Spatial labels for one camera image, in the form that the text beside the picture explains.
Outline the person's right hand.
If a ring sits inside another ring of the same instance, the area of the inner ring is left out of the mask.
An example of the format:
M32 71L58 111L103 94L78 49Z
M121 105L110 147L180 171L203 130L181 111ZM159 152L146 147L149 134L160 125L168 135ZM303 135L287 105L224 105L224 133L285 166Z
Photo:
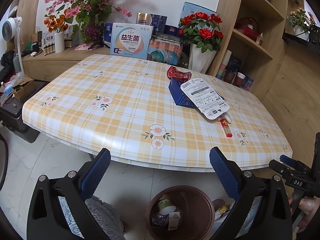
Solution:
M319 198L304 197L299 201L297 218L293 219L298 228L297 238L317 238L319 235Z

